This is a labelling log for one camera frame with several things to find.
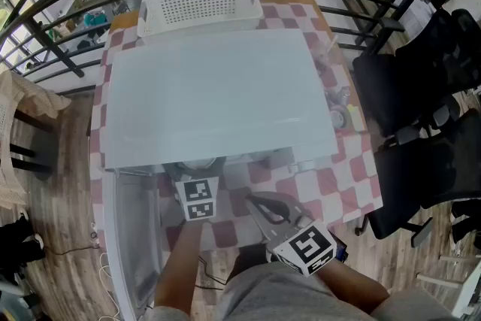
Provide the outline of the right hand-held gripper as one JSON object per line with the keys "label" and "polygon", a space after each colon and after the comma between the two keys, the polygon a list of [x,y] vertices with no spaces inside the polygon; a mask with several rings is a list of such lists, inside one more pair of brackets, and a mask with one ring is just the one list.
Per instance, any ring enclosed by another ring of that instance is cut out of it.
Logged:
{"label": "right hand-held gripper", "polygon": [[337,242],[322,220],[299,226],[299,217],[311,220],[312,216],[293,195],[251,192],[245,199],[247,209],[268,240],[268,262],[282,262],[309,277],[335,258]]}

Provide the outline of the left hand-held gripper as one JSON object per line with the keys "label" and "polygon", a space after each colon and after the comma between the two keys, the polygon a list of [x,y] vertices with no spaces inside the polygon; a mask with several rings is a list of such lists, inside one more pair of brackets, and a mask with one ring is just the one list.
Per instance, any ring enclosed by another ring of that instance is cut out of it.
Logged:
{"label": "left hand-held gripper", "polygon": [[210,219],[216,215],[219,178],[224,164],[225,157],[216,157],[209,169],[198,171],[184,168],[182,162],[165,164],[186,221]]}

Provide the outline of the white microwave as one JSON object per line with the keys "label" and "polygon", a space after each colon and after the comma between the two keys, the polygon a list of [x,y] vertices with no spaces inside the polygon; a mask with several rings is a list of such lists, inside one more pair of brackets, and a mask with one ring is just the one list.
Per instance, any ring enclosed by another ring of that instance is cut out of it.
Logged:
{"label": "white microwave", "polygon": [[289,169],[337,152],[303,33],[264,29],[166,35],[114,55],[105,124],[105,239],[124,321],[153,300],[183,221],[165,164],[225,157]]}

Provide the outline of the person's left forearm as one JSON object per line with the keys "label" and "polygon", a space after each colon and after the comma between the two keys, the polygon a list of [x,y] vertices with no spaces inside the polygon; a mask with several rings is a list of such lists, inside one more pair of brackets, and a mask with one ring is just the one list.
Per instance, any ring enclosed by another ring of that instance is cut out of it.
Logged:
{"label": "person's left forearm", "polygon": [[154,305],[191,314],[198,273],[202,221],[188,221],[171,251],[156,287]]}

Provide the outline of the person's right forearm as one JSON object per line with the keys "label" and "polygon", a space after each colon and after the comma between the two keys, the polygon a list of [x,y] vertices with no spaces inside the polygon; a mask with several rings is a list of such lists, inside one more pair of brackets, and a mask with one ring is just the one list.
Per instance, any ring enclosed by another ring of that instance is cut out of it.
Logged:
{"label": "person's right forearm", "polygon": [[383,285],[337,259],[320,268],[316,276],[338,299],[368,314],[390,297]]}

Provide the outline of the person's black trousers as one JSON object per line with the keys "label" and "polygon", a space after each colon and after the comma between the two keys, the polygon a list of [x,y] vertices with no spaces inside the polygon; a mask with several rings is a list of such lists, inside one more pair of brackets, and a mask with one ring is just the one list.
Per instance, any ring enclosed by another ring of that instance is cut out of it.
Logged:
{"label": "person's black trousers", "polygon": [[234,262],[230,277],[235,277],[241,272],[257,265],[268,262],[265,244],[253,244],[239,249],[239,254]]}

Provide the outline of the red white checkered tablecloth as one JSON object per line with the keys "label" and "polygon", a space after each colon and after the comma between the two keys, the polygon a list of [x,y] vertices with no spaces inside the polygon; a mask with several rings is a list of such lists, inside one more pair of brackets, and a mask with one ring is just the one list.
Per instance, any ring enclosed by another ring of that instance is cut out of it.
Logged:
{"label": "red white checkered tablecloth", "polygon": [[[300,29],[311,48],[317,41],[334,38],[322,12],[312,0],[263,0],[263,29]],[[110,74],[114,55],[141,45],[137,34],[138,13],[114,17],[101,57],[95,88],[90,132],[90,191],[100,245],[104,246],[104,207],[110,179],[104,174],[104,143]],[[339,44],[330,53],[331,66],[320,75],[326,90],[350,88],[349,104],[358,108],[352,128],[336,131],[338,152],[309,163],[306,171],[289,169],[285,162],[249,161],[228,165],[219,181],[222,197],[219,215],[202,234],[204,250],[243,247],[260,242],[262,234],[244,204],[248,192],[275,191],[293,195],[327,226],[355,220],[383,201],[374,164],[371,136],[358,94],[352,84],[348,62]]]}

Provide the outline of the person's grey shirt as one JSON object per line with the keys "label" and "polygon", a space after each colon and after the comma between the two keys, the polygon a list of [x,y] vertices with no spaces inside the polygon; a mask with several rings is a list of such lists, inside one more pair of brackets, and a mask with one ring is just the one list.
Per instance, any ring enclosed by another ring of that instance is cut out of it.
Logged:
{"label": "person's grey shirt", "polygon": [[280,262],[234,277],[217,303],[214,321],[457,321],[422,289],[390,295],[371,311],[337,298],[323,281]]}

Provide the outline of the red tape roll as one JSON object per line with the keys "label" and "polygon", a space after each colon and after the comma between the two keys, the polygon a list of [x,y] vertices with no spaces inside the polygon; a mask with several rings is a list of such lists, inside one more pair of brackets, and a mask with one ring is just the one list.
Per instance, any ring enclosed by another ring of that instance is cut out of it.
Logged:
{"label": "red tape roll", "polygon": [[351,129],[352,118],[348,109],[343,105],[330,107],[331,122],[335,130]]}

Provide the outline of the black bag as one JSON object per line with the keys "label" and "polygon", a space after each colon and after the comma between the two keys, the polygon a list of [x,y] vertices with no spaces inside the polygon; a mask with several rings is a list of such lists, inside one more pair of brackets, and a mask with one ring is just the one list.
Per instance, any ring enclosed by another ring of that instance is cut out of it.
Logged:
{"label": "black bag", "polygon": [[0,273],[12,275],[45,256],[43,239],[25,211],[15,222],[0,226]]}

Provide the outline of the beige tablecloth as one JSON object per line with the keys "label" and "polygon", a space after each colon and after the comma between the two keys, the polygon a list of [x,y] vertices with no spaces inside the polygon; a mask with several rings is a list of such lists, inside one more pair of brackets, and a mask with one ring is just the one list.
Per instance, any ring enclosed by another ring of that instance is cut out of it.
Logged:
{"label": "beige tablecloth", "polygon": [[55,119],[58,112],[70,103],[69,98],[12,71],[0,72],[0,207],[12,209],[16,205],[26,205],[26,191],[16,178],[11,161],[11,128],[15,111],[31,117],[46,115]]}

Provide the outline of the white perforated plastic basket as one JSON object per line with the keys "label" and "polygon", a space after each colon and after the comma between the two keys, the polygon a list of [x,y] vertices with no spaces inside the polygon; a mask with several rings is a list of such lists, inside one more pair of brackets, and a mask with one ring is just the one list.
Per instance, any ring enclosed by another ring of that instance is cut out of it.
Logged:
{"label": "white perforated plastic basket", "polygon": [[139,38],[255,29],[264,13],[260,0],[142,0]]}

